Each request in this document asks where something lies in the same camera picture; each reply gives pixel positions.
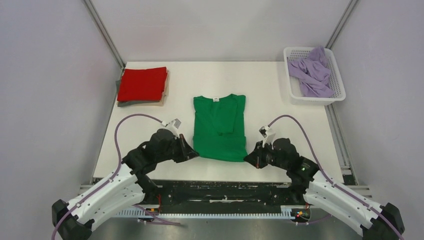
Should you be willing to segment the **folded red t-shirt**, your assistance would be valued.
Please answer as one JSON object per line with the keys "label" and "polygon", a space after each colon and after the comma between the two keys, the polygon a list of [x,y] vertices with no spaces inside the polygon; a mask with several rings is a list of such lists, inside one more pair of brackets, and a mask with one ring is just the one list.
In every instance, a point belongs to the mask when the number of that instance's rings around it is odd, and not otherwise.
{"label": "folded red t-shirt", "polygon": [[168,70],[165,66],[149,69],[125,69],[117,101],[160,101],[165,91]]}

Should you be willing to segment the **corner metal strut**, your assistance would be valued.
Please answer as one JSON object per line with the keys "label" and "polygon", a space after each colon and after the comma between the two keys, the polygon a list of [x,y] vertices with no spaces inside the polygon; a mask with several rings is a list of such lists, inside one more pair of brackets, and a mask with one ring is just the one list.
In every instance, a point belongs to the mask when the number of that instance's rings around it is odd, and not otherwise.
{"label": "corner metal strut", "polygon": [[103,40],[105,41],[106,45],[108,46],[110,52],[112,53],[113,58],[115,59],[116,63],[120,67],[121,70],[123,70],[126,66],[126,63],[124,62],[121,54],[119,53],[115,43],[113,42],[105,24],[103,23],[100,14],[98,13],[94,3],[92,0],[82,0],[82,3],[85,5],[88,14],[92,18],[94,24],[96,25],[100,35],[102,36]]}
{"label": "corner metal strut", "polygon": [[343,31],[346,23],[348,22],[350,16],[352,15],[352,13],[354,12],[355,8],[357,7],[358,3],[360,1],[359,0],[350,0],[348,2],[347,7],[345,8],[342,16],[340,17],[334,31],[332,32],[327,44],[326,44],[326,48],[327,49],[332,49],[332,47],[335,45],[337,39],[339,38],[341,32]]}

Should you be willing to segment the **right corner metal strut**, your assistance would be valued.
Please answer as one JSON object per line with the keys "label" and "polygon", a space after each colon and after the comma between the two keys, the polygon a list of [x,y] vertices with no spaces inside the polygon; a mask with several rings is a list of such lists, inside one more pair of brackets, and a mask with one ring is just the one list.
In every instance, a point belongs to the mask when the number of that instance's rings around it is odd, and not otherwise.
{"label": "right corner metal strut", "polygon": [[346,23],[348,22],[350,16],[352,15],[352,13],[354,12],[355,8],[357,7],[358,3],[360,1],[359,0],[350,0],[348,2],[347,7],[345,8],[342,16],[340,17],[334,31],[332,32],[327,44],[326,44],[326,48],[327,49],[332,49],[332,47],[335,45],[337,39],[339,38],[341,32],[343,31]]}

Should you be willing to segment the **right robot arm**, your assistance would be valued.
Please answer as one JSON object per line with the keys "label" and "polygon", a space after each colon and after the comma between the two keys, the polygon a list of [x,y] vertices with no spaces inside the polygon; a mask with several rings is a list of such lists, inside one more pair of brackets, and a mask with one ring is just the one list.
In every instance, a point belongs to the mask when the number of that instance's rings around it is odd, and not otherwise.
{"label": "right robot arm", "polygon": [[283,169],[291,179],[289,199],[316,206],[353,229],[364,240],[400,240],[405,225],[393,204],[381,205],[336,181],[314,161],[301,156],[288,138],[259,141],[244,161],[258,169]]}

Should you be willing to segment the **white plastic basket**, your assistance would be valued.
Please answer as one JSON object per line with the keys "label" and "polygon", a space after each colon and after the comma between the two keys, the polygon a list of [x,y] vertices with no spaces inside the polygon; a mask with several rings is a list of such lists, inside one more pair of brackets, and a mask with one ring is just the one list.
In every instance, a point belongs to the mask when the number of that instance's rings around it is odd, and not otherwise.
{"label": "white plastic basket", "polygon": [[302,95],[300,90],[300,82],[296,77],[289,75],[288,62],[296,60],[298,58],[305,58],[315,47],[286,47],[283,50],[284,67],[287,77],[287,93],[289,101],[293,105],[316,105],[316,106],[327,106],[336,101],[343,101],[346,98],[346,92],[342,82],[342,78],[336,63],[333,52],[324,48],[325,56],[328,64],[327,68],[331,70],[329,77],[329,87],[334,91],[334,94],[329,98],[321,97],[305,97]]}

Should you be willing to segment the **aluminium rail frame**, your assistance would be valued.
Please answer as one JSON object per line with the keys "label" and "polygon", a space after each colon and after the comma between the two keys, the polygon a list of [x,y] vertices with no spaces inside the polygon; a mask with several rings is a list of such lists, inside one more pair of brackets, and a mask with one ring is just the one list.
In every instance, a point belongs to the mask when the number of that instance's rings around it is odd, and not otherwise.
{"label": "aluminium rail frame", "polygon": [[[340,130],[339,122],[337,120],[335,111],[334,111],[332,105],[330,105],[328,107],[325,107],[325,108],[326,108],[327,115],[329,115],[329,121],[330,121],[330,124],[332,124],[332,129],[335,132],[334,134],[336,135],[336,137],[337,136],[341,137],[341,140],[340,139],[337,140],[338,141],[338,144],[339,145],[340,144],[343,145],[344,144],[343,137],[342,137],[342,133],[341,133],[341,130]],[[160,122],[160,120],[157,120],[156,118],[154,118],[154,117],[152,117],[150,115],[141,114],[141,113],[131,114],[131,115],[128,115],[128,116],[124,117],[116,125],[115,130],[114,130],[114,144],[115,144],[115,148],[116,148],[116,151],[117,151],[119,163],[122,161],[122,154],[121,154],[121,151],[120,151],[120,147],[119,147],[119,144],[118,144],[118,138],[117,138],[119,127],[121,126],[121,124],[125,120],[127,120],[129,118],[132,118],[132,117],[137,117],[137,116],[139,116],[139,117],[147,117],[147,118],[154,119],[155,121],[159,121]],[[272,120],[267,125],[271,127],[275,122],[277,122],[278,120],[280,120],[282,118],[290,118],[290,119],[292,119],[298,125],[298,127],[302,131],[302,133],[303,133],[303,135],[304,135],[304,137],[305,137],[305,139],[307,141],[307,144],[308,144],[308,146],[310,148],[310,151],[312,153],[312,156],[314,158],[314,162],[313,163],[317,164],[317,167],[319,168],[319,170],[317,171],[317,173],[315,173],[315,175],[313,177],[313,180],[309,180],[309,181],[308,180],[304,180],[305,181],[305,184],[306,184],[306,186],[304,187],[306,189],[306,193],[302,193],[302,196],[304,197],[305,200],[307,200],[307,198],[309,198],[309,195],[316,195],[316,196],[320,195],[321,197],[324,197],[324,192],[312,193],[311,191],[313,190],[313,187],[314,187],[314,189],[318,189],[317,187],[326,187],[327,185],[328,186],[331,185],[331,187],[329,188],[330,190],[327,191],[328,194],[329,194],[329,196],[327,196],[326,198],[328,199],[327,201],[330,201],[332,199],[332,202],[331,203],[333,205],[336,205],[336,204],[340,204],[340,205],[341,204],[347,204],[349,201],[353,203],[353,201],[355,201],[355,204],[361,204],[361,205],[364,206],[364,208],[369,209],[369,211],[374,211],[377,208],[379,208],[379,206],[380,206],[379,203],[375,203],[374,201],[370,200],[369,198],[366,198],[365,196],[363,196],[363,195],[359,194],[358,192],[354,191],[355,189],[350,188],[352,186],[345,186],[344,184],[342,184],[342,183],[334,180],[332,177],[330,177],[326,173],[326,171],[323,169],[323,166],[321,165],[320,161],[318,160],[318,158],[316,156],[316,153],[314,152],[314,149],[312,147],[311,141],[310,141],[310,139],[309,139],[306,131],[304,130],[304,128],[301,125],[301,123],[295,117],[293,117],[293,116],[291,116],[289,114],[283,114],[283,115],[280,115],[280,116],[276,117],[274,120]],[[324,180],[320,180],[320,183],[321,182],[322,183],[324,183],[324,182],[326,183],[325,186],[324,185],[322,185],[322,186],[319,185],[319,178],[318,178],[319,176],[323,177],[323,179],[325,180],[325,181]]]}

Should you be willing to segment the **left corner metal strut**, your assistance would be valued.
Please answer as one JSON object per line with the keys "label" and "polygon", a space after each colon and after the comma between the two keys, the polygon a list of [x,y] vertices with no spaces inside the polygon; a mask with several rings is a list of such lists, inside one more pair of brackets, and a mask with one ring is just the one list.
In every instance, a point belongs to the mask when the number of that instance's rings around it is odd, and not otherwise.
{"label": "left corner metal strut", "polygon": [[116,63],[120,67],[121,70],[123,70],[126,66],[126,63],[124,62],[121,54],[119,53],[115,43],[113,42],[105,24],[103,23],[100,14],[98,13],[94,3],[92,0],[82,0],[82,3],[85,5],[88,14],[92,18],[94,24],[96,25],[100,35],[102,36],[103,40],[105,41],[106,45],[108,46],[110,52],[112,53],[113,58],[115,59]]}

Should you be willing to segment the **purple t-shirt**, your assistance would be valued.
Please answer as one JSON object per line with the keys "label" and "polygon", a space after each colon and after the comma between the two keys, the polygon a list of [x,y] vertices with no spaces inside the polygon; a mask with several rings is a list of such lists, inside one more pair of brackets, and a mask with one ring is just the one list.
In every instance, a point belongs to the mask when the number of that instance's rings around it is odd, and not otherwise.
{"label": "purple t-shirt", "polygon": [[307,57],[287,63],[288,73],[299,80],[302,95],[308,98],[330,98],[334,91],[329,86],[331,70],[323,46],[312,49]]}

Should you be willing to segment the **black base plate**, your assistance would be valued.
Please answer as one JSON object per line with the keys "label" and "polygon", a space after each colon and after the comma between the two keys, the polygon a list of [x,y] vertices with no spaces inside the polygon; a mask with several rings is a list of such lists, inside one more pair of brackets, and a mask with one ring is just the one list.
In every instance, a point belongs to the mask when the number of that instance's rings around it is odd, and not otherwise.
{"label": "black base plate", "polygon": [[158,180],[141,205],[157,205],[164,214],[276,214],[281,206],[306,202],[284,182]]}

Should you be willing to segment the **green t-shirt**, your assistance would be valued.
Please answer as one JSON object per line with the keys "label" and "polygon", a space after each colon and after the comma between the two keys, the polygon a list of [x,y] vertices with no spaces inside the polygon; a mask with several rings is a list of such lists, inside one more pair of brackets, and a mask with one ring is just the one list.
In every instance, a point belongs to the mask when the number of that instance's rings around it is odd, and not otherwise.
{"label": "green t-shirt", "polygon": [[244,112],[246,96],[229,94],[225,97],[193,98],[193,147],[206,159],[241,163],[246,150]]}

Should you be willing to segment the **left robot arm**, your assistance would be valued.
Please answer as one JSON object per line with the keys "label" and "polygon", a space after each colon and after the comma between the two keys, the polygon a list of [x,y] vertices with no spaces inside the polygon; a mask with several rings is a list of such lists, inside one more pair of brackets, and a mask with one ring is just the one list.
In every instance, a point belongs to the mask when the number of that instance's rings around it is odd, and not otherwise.
{"label": "left robot arm", "polygon": [[161,128],[119,160],[118,167],[81,195],[57,200],[51,207],[54,231],[64,240],[87,240],[92,232],[118,212],[144,202],[153,203],[159,191],[148,177],[159,163],[182,163],[197,158],[183,134]]}

